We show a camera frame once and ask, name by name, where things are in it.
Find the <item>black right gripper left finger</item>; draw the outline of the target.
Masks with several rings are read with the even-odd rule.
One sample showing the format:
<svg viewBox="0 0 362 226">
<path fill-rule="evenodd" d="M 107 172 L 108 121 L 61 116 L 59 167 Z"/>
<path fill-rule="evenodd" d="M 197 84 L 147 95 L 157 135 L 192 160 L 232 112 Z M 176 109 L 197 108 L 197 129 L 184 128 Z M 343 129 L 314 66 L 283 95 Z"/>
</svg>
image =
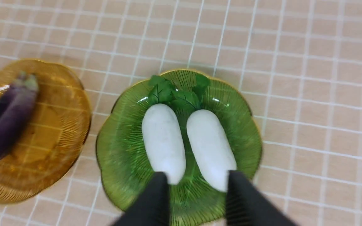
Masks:
<svg viewBox="0 0 362 226">
<path fill-rule="evenodd" d="M 169 226 L 170 186 L 164 172 L 155 172 L 142 193 L 113 226 Z"/>
</svg>

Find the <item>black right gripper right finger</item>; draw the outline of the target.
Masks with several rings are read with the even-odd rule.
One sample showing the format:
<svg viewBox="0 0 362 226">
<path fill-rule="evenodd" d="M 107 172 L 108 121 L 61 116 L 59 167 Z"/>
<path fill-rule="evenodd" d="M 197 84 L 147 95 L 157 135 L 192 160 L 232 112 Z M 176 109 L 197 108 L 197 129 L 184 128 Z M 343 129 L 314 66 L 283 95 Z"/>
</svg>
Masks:
<svg viewBox="0 0 362 226">
<path fill-rule="evenodd" d="M 228 172 L 225 219 L 227 226 L 296 226 L 240 171 Z"/>
</svg>

